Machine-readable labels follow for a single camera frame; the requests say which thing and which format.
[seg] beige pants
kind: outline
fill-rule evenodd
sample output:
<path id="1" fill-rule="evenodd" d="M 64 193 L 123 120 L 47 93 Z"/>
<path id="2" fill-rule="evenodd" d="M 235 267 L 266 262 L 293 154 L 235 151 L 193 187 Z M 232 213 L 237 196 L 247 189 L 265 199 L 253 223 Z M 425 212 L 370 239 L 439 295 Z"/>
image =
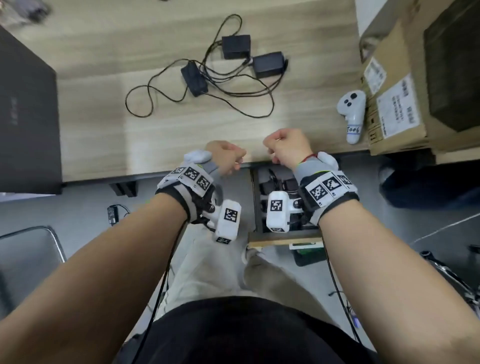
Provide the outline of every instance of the beige pants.
<path id="1" fill-rule="evenodd" d="M 244 244 L 216 243 L 206 228 L 199 229 L 196 236 L 155 320 L 191 301 L 251 296 L 266 298 L 336 325 L 320 303 L 282 269 L 256 255 L 245 266 L 241 260 Z"/>

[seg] white vr controller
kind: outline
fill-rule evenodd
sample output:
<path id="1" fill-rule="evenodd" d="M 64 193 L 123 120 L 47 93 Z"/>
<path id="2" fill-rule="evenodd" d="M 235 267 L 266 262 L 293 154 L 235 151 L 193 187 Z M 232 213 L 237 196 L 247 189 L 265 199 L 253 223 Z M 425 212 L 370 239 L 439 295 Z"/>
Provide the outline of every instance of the white vr controller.
<path id="1" fill-rule="evenodd" d="M 291 200 L 285 191 L 273 191 L 268 195 L 266 225 L 272 232 L 289 232 L 290 215 L 303 213 L 302 200 Z"/>
<path id="2" fill-rule="evenodd" d="M 356 144 L 360 140 L 365 118 L 367 96 L 363 91 L 355 90 L 344 95 L 336 106 L 339 114 L 347 121 L 347 142 Z"/>
<path id="3" fill-rule="evenodd" d="M 224 200 L 222 205 L 211 204 L 202 216 L 209 219 L 207 227 L 214 229 L 213 240 L 217 243 L 229 244 L 239 233 L 241 206 L 238 202 Z"/>

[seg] wooden desk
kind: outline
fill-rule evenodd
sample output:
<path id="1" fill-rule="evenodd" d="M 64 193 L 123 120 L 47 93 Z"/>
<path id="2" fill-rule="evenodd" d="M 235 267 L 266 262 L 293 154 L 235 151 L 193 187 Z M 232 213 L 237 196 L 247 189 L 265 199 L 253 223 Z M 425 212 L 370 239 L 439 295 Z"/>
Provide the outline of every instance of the wooden desk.
<path id="1" fill-rule="evenodd" d="M 284 127 L 303 129 L 315 149 L 366 149 L 346 143 L 339 98 L 358 88 L 360 56 L 354 0 L 50 0 L 54 13 L 44 25 L 14 33 L 59 75 L 60 138 L 64 182 L 170 170 L 184 153 L 212 139 L 248 150 L 246 161 L 268 159 L 262 140 Z M 243 17 L 241 34 L 252 36 L 252 54 L 281 50 L 289 69 L 275 90 L 275 111 L 250 119 L 220 100 L 187 95 L 181 104 L 157 98 L 147 119 L 124 105 L 129 89 L 144 84 L 178 58 L 201 60 L 223 19 Z M 223 34 L 237 27 L 232 21 Z M 215 69 L 238 61 L 213 56 Z M 154 85 L 173 97 L 184 90 L 179 65 Z M 231 88 L 256 90 L 254 81 Z M 270 98 L 233 99 L 252 114 L 269 111 Z M 130 107 L 149 108 L 146 90 Z"/>

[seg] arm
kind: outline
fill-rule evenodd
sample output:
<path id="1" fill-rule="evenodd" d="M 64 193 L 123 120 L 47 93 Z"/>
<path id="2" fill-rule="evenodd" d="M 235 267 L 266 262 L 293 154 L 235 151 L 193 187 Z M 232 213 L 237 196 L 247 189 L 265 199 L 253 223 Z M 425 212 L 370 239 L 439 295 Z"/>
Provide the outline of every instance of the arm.
<path id="1" fill-rule="evenodd" d="M 245 154 L 227 142 L 207 150 L 221 174 Z M 165 272 L 187 214 L 167 194 L 75 253 L 0 322 L 0 363 L 111 363 Z"/>
<path id="2" fill-rule="evenodd" d="M 312 153 L 299 130 L 280 130 L 264 144 L 273 162 L 293 170 Z M 480 362 L 480 322 L 472 310 L 358 201 L 332 208 L 319 227 L 348 300 L 387 362 Z"/>

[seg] fist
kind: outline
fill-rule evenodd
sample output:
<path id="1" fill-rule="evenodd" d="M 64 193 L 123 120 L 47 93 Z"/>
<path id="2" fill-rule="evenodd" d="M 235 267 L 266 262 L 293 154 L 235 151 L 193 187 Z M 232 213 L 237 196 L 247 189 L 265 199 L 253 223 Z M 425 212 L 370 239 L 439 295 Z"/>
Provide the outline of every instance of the fist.
<path id="1" fill-rule="evenodd" d="M 275 164 L 295 169 L 310 154 L 310 142 L 300 129 L 280 129 L 264 139 L 264 145 Z"/>
<path id="2" fill-rule="evenodd" d="M 243 157 L 247 154 L 245 149 L 225 140 L 214 140 L 206 145 L 205 150 L 212 153 L 212 160 L 218 165 L 222 176 L 239 170 Z"/>

